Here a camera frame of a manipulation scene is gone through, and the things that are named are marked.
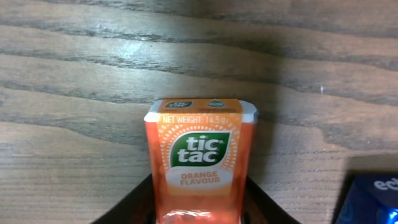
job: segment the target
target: green leaf logo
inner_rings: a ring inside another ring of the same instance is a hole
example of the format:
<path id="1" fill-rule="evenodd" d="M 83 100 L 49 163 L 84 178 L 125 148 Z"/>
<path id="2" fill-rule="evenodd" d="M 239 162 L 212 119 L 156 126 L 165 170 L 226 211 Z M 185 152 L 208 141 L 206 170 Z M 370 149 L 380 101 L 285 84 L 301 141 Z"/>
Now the green leaf logo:
<path id="1" fill-rule="evenodd" d="M 173 101 L 167 103 L 164 107 L 165 108 L 187 108 L 192 106 L 193 101 Z"/>
<path id="2" fill-rule="evenodd" d="M 221 162 L 230 135 L 229 131 L 200 131 L 180 136 L 172 146 L 170 166 L 206 167 Z"/>
<path id="3" fill-rule="evenodd" d="M 207 105 L 210 107 L 224 107 L 225 103 L 221 102 L 220 100 L 212 100 Z"/>

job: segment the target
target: wood grain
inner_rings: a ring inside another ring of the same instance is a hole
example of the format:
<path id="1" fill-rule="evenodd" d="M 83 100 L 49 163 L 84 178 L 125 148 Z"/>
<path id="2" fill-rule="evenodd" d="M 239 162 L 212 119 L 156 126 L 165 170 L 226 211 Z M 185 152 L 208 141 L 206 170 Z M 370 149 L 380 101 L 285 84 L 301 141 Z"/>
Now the wood grain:
<path id="1" fill-rule="evenodd" d="M 0 1 L 0 220 L 89 223 L 150 172 L 159 98 L 261 112 L 249 175 L 330 223 L 353 170 L 397 170 L 397 2 Z"/>

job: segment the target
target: blue box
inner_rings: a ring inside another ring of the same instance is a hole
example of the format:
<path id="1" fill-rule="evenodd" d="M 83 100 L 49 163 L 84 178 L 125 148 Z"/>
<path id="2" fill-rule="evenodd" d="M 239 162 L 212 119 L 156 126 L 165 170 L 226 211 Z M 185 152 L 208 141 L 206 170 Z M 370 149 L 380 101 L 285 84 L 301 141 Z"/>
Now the blue box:
<path id="1" fill-rule="evenodd" d="M 336 224 L 398 224 L 398 174 L 357 175 Z"/>

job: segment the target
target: tic tac logo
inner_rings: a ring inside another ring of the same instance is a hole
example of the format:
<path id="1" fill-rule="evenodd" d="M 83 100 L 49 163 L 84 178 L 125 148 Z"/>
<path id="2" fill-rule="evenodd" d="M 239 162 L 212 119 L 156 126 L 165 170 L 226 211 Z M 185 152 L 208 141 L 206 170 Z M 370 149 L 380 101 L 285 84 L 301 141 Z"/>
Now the tic tac logo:
<path id="1" fill-rule="evenodd" d="M 398 179 L 396 178 L 392 178 L 385 182 L 377 180 L 373 184 L 379 190 L 398 190 Z"/>
<path id="2" fill-rule="evenodd" d="M 170 166 L 212 166 L 224 158 L 229 131 L 200 131 L 180 136 L 173 144 Z"/>

